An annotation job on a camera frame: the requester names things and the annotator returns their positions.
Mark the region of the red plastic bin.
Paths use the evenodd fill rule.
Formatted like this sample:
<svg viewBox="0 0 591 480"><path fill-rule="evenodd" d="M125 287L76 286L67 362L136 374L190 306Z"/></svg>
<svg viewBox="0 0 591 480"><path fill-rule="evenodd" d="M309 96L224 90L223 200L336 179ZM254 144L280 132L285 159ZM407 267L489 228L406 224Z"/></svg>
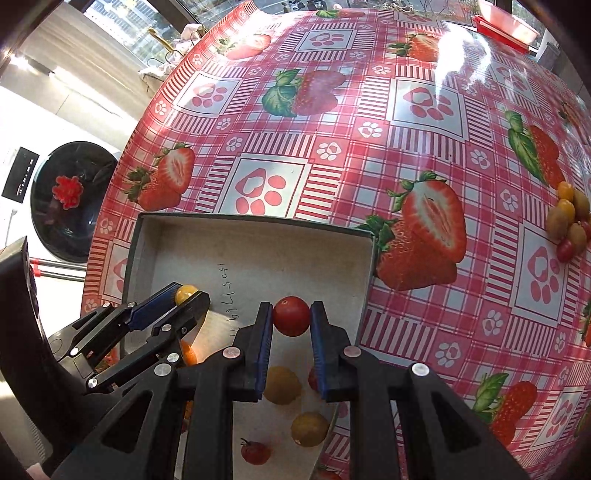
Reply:
<svg viewBox="0 0 591 480"><path fill-rule="evenodd" d="M520 18L485 0L478 0L474 16L477 32L514 50L528 54L539 32Z"/></svg>

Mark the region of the red cherry tomato in box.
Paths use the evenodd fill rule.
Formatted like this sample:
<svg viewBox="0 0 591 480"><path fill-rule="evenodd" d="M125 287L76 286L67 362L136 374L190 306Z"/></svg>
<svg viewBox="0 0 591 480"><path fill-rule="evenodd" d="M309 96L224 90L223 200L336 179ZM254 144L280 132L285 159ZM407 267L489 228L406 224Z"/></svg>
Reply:
<svg viewBox="0 0 591 480"><path fill-rule="evenodd" d="M240 439L240 442L242 442L242 448L240 448L242 459L250 465L262 466L273 455L273 450L269 446L266 446L266 444L249 441L245 438Z"/></svg>

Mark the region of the black round washer door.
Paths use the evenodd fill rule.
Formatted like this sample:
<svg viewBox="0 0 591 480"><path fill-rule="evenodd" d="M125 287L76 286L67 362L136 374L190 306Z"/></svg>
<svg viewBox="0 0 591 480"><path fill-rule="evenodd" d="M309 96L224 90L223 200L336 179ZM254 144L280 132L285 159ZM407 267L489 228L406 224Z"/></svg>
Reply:
<svg viewBox="0 0 591 480"><path fill-rule="evenodd" d="M33 179L31 218L41 244L71 263L87 261L117 159L105 148L74 141L54 149Z"/></svg>

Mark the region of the yellow cherry tomato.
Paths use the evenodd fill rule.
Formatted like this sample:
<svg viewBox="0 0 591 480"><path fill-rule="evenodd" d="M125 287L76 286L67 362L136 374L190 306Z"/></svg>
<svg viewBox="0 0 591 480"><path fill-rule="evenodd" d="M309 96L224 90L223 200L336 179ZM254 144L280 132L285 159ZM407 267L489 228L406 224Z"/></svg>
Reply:
<svg viewBox="0 0 591 480"><path fill-rule="evenodd" d="M177 306L181 305L185 302L188 298L190 298L193 294L197 293L198 289L194 285L185 284L180 286L174 295L174 301Z"/></svg>

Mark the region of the red tomato in fruit pile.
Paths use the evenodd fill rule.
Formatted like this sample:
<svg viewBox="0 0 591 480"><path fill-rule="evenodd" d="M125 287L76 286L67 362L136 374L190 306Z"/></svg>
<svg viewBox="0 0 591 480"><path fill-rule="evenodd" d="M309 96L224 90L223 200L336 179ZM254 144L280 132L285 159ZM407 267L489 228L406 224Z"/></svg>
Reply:
<svg viewBox="0 0 591 480"><path fill-rule="evenodd" d="M561 263L569 263L576 255L575 245L568 239L564 238L556 250L556 257Z"/></svg>

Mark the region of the red cherry tomato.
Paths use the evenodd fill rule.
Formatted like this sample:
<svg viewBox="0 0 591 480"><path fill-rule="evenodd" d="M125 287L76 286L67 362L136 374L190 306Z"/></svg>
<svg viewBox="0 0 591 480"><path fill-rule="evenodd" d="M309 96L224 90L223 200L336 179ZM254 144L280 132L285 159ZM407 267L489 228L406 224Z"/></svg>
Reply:
<svg viewBox="0 0 591 480"><path fill-rule="evenodd" d="M273 450L269 446L266 446L266 444L249 441L245 438L240 439L240 442L242 442L242 448L240 448L242 459L250 465L262 466L273 455Z"/></svg>
<svg viewBox="0 0 591 480"><path fill-rule="evenodd" d="M281 334L297 337L311 325L311 309L297 296L287 296L273 307L273 325Z"/></svg>

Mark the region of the grey cardboard box tray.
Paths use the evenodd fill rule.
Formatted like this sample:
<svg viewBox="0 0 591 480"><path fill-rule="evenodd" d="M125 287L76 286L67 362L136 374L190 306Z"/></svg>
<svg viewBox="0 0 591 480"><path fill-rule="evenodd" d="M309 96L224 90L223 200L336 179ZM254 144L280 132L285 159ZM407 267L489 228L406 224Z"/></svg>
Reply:
<svg viewBox="0 0 591 480"><path fill-rule="evenodd" d="M142 214L127 258L123 298L141 302L167 284L192 284L211 297L204 323L188 335L199 361L228 347L238 329L256 321L259 305L297 296L321 301L329 322L349 339L358 336L374 270L374 240L356 229L257 216ZM308 479L322 446L294 443L298 414L318 412L329 422L338 407L308 385L314 364L311 336L273 332L270 365L287 367L301 395L287 406L262 399L233 407L233 476L236 479ZM262 466L240 454L245 438L273 450Z"/></svg>

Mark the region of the red strawberry checkered tablecloth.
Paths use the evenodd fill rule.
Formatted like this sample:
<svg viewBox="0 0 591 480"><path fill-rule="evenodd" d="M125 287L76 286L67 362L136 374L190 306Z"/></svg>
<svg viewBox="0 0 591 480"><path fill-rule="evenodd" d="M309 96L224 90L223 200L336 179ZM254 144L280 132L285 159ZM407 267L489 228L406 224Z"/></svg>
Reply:
<svg viewBox="0 0 591 480"><path fill-rule="evenodd" d="M82 308L122 296L143 211L256 214L384 234L361 342L434 366L534 479L590 420L590 253L552 207L590 192L590 116L564 82L463 26L246 1L168 75L103 201Z"/></svg>

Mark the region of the orange tangerine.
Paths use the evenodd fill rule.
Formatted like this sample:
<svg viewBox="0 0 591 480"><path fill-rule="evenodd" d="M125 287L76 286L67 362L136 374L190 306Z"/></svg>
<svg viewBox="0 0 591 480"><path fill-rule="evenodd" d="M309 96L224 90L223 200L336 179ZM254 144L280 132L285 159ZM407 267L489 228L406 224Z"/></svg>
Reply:
<svg viewBox="0 0 591 480"><path fill-rule="evenodd" d="M183 420L182 420L182 427L181 427L182 433L186 432L189 427L190 419L191 419L191 415L192 415L192 410L193 410L193 401L187 401L185 404Z"/></svg>
<svg viewBox="0 0 591 480"><path fill-rule="evenodd" d="M197 363L198 363L197 355L193 351L191 345L188 342L181 340L180 347L181 347L181 353L182 353L182 358L183 358L184 364L186 366L197 365Z"/></svg>

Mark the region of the brown kiwi fruit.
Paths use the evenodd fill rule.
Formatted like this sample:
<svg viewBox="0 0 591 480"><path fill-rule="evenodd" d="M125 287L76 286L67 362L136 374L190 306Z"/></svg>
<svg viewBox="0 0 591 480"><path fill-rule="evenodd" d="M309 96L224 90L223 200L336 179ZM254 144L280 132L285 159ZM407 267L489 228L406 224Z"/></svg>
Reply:
<svg viewBox="0 0 591 480"><path fill-rule="evenodd" d="M297 375L283 366L270 367L266 376L263 396L276 405L288 405L301 395L301 382Z"/></svg>

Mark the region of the kiwi in fruit pile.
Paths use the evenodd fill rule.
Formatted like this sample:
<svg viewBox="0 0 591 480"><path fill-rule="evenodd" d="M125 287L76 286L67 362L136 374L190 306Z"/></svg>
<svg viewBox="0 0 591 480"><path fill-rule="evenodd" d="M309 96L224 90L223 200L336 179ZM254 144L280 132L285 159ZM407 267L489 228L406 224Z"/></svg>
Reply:
<svg viewBox="0 0 591 480"><path fill-rule="evenodd" d="M552 207L546 217L546 232L554 241L561 241L568 232L570 223L568 216L559 207Z"/></svg>

